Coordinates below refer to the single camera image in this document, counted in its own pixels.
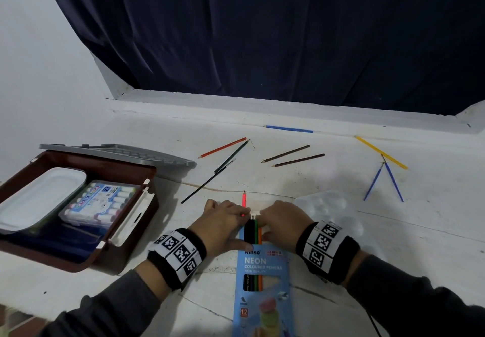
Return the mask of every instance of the left hand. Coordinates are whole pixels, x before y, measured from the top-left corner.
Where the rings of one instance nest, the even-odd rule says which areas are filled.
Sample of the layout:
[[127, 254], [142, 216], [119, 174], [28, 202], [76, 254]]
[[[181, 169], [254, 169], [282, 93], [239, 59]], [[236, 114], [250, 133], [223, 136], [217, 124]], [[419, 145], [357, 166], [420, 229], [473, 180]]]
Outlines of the left hand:
[[221, 204], [209, 199], [204, 212], [190, 227], [200, 237], [207, 250], [207, 257], [214, 258], [229, 250], [250, 252], [253, 246], [235, 239], [236, 231], [249, 221], [251, 208], [224, 200]]

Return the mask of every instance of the brown plastic case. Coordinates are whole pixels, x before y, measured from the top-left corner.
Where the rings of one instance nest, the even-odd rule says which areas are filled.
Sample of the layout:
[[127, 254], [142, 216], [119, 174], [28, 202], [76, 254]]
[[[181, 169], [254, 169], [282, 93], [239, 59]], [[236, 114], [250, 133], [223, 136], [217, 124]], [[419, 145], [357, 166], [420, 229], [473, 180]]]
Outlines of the brown plastic case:
[[[120, 273], [126, 266], [136, 244], [158, 209], [159, 203], [153, 186], [153, 178], [157, 169], [154, 166], [144, 166], [94, 156], [45, 151], [0, 186], [0, 203], [53, 167], [81, 169], [87, 174], [87, 182], [92, 180], [105, 180], [134, 184], [140, 187], [138, 187], [133, 197], [122, 209], [118, 218], [113, 222], [101, 240], [100, 244], [104, 244], [104, 246], [96, 249], [82, 263], [66, 261], [49, 254], [10, 243], [7, 240], [0, 240], [0, 251], [15, 254], [67, 272], [79, 272], [88, 267], [94, 267], [110, 274]], [[123, 220], [136, 204], [145, 188], [148, 188], [148, 192], [153, 193], [154, 197], [144, 215], [141, 216], [140, 221], [121, 246], [110, 244], [110, 237], [118, 229], [119, 225], [123, 223]]]

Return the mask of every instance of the dark blue curtain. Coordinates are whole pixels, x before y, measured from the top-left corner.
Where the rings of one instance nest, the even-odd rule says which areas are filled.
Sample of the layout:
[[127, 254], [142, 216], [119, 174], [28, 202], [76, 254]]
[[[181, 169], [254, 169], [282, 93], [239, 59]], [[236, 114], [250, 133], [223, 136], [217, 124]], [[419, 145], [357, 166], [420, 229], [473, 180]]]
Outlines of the dark blue curtain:
[[56, 0], [136, 88], [457, 114], [485, 99], [485, 0]]

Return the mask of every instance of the white wall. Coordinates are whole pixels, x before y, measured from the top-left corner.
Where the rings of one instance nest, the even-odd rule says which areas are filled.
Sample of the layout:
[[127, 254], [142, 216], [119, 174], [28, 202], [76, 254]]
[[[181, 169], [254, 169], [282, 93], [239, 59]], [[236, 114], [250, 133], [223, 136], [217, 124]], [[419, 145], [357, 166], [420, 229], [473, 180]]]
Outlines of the white wall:
[[97, 143], [89, 132], [110, 117], [106, 94], [55, 0], [0, 0], [0, 181], [39, 143]]

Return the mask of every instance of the gray lid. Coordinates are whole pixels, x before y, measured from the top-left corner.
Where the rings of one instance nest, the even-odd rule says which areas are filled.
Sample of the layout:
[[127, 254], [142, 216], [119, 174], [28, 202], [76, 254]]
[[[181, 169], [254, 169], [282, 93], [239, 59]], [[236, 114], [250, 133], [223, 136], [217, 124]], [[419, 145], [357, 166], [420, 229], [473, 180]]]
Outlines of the gray lid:
[[195, 167], [196, 163], [181, 157], [168, 155], [149, 149], [132, 147], [123, 144], [102, 144], [93, 145], [83, 144], [81, 146], [69, 146], [64, 144], [41, 144], [40, 149], [51, 151], [78, 153], [81, 155], [102, 157], [105, 159], [136, 163], [139, 165], [164, 167], [164, 166], [184, 166]]

